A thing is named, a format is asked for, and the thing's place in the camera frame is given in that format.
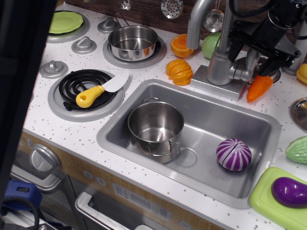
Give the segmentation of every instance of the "metal ladle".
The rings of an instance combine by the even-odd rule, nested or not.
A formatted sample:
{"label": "metal ladle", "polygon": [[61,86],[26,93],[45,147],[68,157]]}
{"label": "metal ladle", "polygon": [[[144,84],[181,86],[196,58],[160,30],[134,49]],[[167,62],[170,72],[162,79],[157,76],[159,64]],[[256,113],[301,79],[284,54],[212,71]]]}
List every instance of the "metal ladle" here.
{"label": "metal ladle", "polygon": [[165,17],[175,19],[183,11],[183,0],[162,0],[161,10]]}
{"label": "metal ladle", "polygon": [[210,32],[218,32],[222,30],[224,13],[219,10],[220,1],[217,4],[217,0],[215,2],[215,9],[208,11],[205,20],[204,26]]}
{"label": "metal ladle", "polygon": [[120,8],[122,10],[130,10],[131,9],[132,0],[120,0]]}

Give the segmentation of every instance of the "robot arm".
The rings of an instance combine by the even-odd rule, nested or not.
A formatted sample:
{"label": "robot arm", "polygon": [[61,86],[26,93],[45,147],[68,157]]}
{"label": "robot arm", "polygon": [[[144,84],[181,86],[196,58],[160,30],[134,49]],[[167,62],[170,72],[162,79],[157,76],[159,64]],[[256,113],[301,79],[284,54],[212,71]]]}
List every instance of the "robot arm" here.
{"label": "robot arm", "polygon": [[235,21],[229,34],[232,42],[229,48],[229,60],[235,61],[246,45],[268,57],[259,72],[261,76],[270,75],[280,67],[291,66],[301,52],[285,34],[299,21],[306,19],[307,0],[278,0],[269,9],[266,19],[262,22]]}

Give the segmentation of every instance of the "sink drain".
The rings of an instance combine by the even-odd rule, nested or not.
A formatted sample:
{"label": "sink drain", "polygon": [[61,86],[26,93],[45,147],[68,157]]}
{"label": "sink drain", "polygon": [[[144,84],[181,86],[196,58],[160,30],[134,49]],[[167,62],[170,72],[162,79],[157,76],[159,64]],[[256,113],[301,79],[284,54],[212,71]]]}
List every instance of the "sink drain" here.
{"label": "sink drain", "polygon": [[181,149],[176,157],[176,163],[183,167],[191,167],[196,161],[196,154],[190,149]]}

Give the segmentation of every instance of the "yellow knife handle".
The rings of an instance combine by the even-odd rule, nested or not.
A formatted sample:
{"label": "yellow knife handle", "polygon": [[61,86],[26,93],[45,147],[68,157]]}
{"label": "yellow knife handle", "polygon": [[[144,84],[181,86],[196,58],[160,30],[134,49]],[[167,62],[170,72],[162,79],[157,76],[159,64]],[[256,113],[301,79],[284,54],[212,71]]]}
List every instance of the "yellow knife handle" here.
{"label": "yellow knife handle", "polygon": [[101,85],[94,86],[88,90],[79,93],[76,97],[76,103],[81,108],[88,108],[104,91],[105,89]]}

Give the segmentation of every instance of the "yellow toy fruit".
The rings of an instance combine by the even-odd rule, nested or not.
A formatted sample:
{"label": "yellow toy fruit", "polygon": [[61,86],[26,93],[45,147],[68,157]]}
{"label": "yellow toy fruit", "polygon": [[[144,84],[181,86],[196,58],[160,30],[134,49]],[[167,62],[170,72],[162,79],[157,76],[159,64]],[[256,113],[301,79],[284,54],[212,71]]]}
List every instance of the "yellow toy fruit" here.
{"label": "yellow toy fruit", "polygon": [[173,80],[175,85],[188,85],[193,77],[191,66],[182,59],[169,62],[166,66],[165,73],[168,79]]}
{"label": "yellow toy fruit", "polygon": [[187,48],[187,34],[180,34],[171,41],[171,49],[173,53],[180,58],[187,58],[194,50]]}
{"label": "yellow toy fruit", "polygon": [[300,66],[300,68],[296,71],[296,76],[303,83],[307,84],[307,64],[304,63]]}

